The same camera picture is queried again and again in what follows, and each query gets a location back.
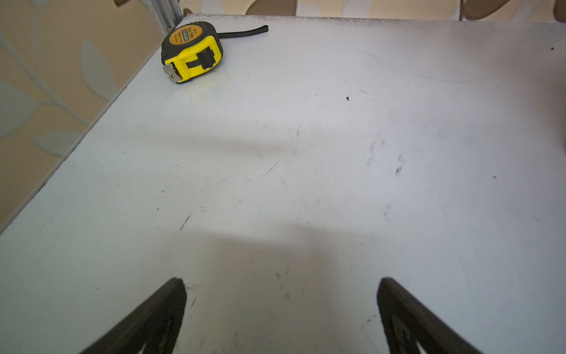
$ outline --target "yellow tape measure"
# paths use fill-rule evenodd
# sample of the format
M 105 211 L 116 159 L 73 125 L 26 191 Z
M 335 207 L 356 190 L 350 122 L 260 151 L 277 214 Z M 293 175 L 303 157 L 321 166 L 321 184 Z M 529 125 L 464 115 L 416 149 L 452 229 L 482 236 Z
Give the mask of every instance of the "yellow tape measure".
M 237 38 L 267 32 L 267 25 L 244 32 L 216 33 L 208 22 L 193 22 L 181 26 L 161 43 L 163 71 L 171 82 L 186 82 L 215 67 L 224 50 L 220 39 Z

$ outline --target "stain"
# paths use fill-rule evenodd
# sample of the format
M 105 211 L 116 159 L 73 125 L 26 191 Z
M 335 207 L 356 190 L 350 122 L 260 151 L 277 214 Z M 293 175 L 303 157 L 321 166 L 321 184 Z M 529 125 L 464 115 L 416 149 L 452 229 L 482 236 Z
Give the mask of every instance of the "stain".
M 267 171 L 265 174 L 268 174 L 269 172 L 271 172 L 271 170 L 279 163 L 279 161 L 277 161 L 275 163 L 275 165 L 271 166 L 271 168 L 269 169 L 269 171 Z
M 187 218 L 185 219 L 185 222 L 181 225 L 181 228 L 179 229 L 179 231 L 181 231 L 183 229 L 183 226 L 185 226 L 185 224 L 187 223 L 188 219 L 191 217 L 192 213 L 190 213 Z
M 391 212 L 391 207 L 393 206 L 392 202 L 389 202 L 385 205 L 385 211 L 383 212 L 383 218 L 386 221 L 390 221 L 391 218 L 389 217 L 389 213 Z

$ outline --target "dirty surface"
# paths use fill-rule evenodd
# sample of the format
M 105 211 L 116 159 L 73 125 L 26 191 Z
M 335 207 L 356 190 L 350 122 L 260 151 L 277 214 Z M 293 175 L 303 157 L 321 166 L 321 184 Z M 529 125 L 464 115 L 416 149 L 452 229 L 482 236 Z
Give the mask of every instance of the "dirty surface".
M 269 32 L 184 85 L 156 53 L 0 236 L 6 352 L 172 276 L 178 352 L 387 353 L 384 276 L 485 353 L 566 347 L 563 26 L 202 18 Z

